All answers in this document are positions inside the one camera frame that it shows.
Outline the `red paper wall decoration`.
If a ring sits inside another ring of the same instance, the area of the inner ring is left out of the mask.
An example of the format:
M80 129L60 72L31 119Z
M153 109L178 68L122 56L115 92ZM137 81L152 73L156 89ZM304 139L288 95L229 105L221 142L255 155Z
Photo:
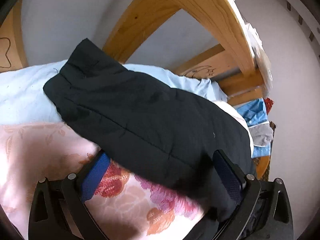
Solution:
M269 115L271 109L272 109L272 106L274 105L274 101L270 98L265 98L264 99L264 103L265 103L265 106L266 106L266 113L267 115Z

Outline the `grey garment on rail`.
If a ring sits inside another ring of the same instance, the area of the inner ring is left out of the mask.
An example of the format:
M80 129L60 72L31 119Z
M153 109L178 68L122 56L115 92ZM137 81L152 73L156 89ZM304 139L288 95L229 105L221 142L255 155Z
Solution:
M270 127L269 121L251 126L248 129L254 146L264 147L273 140L273 129Z

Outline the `pink floral quilt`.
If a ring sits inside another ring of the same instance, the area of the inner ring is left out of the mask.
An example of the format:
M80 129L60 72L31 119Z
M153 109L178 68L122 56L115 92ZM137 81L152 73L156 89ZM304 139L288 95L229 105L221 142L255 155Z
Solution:
M80 171L97 151L62 122L1 126L1 206L23 237L37 182ZM110 239L183 239L206 212L115 162L86 206Z

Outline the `blue shirt on rail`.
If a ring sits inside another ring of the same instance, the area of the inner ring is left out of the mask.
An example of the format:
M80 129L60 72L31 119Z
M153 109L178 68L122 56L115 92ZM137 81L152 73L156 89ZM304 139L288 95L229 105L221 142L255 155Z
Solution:
M263 99L256 99L236 108L249 127L269 121Z

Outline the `wooden bed frame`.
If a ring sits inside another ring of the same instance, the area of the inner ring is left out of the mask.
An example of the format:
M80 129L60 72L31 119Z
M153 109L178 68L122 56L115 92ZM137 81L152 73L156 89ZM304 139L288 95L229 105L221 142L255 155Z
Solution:
M68 60L88 39L125 64L210 79L234 109L240 92L263 85L228 0L1 0L1 73Z

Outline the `light blue bed sheet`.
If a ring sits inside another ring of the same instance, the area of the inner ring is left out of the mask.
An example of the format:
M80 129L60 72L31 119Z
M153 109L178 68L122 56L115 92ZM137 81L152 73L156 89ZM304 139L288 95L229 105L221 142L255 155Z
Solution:
M61 116L44 94L43 86L59 73L66 62L63 60L1 73L1 124L61 122ZM223 110L228 107L226 94L217 82L210 79L197 80L178 76L167 69L142 64L125 64L124 67L148 74L171 88L201 96Z

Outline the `black padded jacket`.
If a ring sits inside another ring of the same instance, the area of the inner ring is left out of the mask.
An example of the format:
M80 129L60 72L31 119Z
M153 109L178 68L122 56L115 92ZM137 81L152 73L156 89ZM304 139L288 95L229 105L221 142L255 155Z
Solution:
M43 90L63 121L116 163L208 207L187 239L212 239L236 208L214 168L216 150L255 172L243 124L205 98L127 70L88 39Z

